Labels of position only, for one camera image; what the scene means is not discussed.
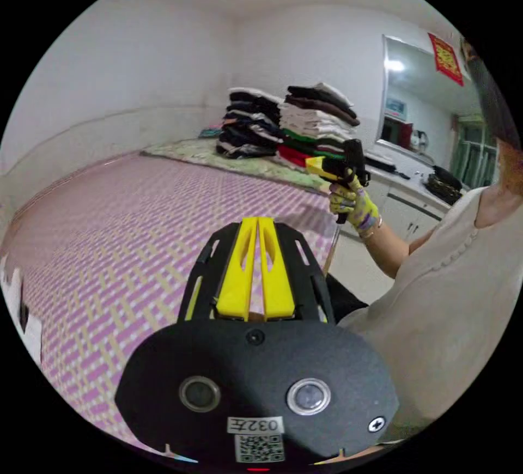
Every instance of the green floral blanket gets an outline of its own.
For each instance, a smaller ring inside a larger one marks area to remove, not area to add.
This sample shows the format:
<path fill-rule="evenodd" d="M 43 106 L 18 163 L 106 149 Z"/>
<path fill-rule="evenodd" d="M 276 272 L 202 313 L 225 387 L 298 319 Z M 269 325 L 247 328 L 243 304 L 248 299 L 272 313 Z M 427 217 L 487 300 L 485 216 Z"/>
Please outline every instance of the green floral blanket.
<path fill-rule="evenodd" d="M 217 169 L 233 173 L 284 182 L 314 192 L 328 193 L 329 184 L 319 176 L 294 171 L 289 167 L 271 161 L 269 157 L 246 158 L 243 160 L 225 158 L 216 153 L 215 145 L 215 139 L 196 138 L 154 145 L 142 150 L 140 154 L 216 167 Z"/>

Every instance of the folded red cloth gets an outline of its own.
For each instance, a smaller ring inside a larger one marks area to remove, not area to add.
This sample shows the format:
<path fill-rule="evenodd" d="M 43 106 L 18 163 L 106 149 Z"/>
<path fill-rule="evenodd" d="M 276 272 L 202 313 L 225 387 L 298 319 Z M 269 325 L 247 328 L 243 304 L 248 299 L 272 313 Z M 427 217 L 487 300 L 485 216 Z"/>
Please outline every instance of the folded red cloth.
<path fill-rule="evenodd" d="M 305 160 L 311 157 L 310 154 L 301 153 L 291 147 L 287 147 L 286 145 L 279 145 L 277 151 L 282 158 L 285 158 L 299 167 L 305 167 Z"/>

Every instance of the ceiling light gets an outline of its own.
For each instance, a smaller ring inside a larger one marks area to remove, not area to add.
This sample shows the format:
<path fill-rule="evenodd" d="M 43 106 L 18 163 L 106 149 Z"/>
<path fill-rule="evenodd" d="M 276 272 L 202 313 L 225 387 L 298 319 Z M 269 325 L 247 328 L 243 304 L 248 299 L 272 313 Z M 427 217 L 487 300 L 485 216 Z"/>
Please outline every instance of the ceiling light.
<path fill-rule="evenodd" d="M 405 66 L 399 60 L 385 60 L 385 67 L 389 71 L 403 71 Z"/>

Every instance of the bracelet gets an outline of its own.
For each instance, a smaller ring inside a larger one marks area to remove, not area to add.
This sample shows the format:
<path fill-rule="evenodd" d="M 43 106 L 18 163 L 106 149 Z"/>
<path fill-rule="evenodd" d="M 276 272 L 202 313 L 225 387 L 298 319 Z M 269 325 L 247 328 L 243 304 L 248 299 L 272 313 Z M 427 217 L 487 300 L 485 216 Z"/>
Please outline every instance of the bracelet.
<path fill-rule="evenodd" d="M 379 220 L 378 220 L 378 225 L 376 225 L 376 226 L 372 226 L 372 227 L 370 228 L 370 233 L 369 233 L 369 232 L 365 232 L 365 233 L 360 234 L 360 238 L 361 238 L 362 240 L 367 240 L 368 238 L 370 238 L 370 237 L 374 234 L 374 232 L 376 231 L 376 229 L 379 229 L 379 228 L 381 227 L 381 224 L 382 224 L 382 223 L 383 223 L 383 218 L 382 218 L 381 215 L 380 215 L 380 218 L 379 218 Z"/>

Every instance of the woman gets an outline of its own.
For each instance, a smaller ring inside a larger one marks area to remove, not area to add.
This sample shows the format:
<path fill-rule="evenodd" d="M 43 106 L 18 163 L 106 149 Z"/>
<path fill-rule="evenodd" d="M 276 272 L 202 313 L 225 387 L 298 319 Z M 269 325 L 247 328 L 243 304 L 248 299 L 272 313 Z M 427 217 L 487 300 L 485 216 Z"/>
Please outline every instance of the woman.
<path fill-rule="evenodd" d="M 331 211 L 348 213 L 395 280 L 368 307 L 347 291 L 352 312 L 339 321 L 381 354 L 396 385 L 400 406 L 383 442 L 416 434 L 465 392 L 499 343 L 523 282 L 523 135 L 481 60 L 468 44 L 462 50 L 498 141 L 499 182 L 469 191 L 410 244 L 392 232 L 357 178 L 350 190 L 331 186 Z"/>

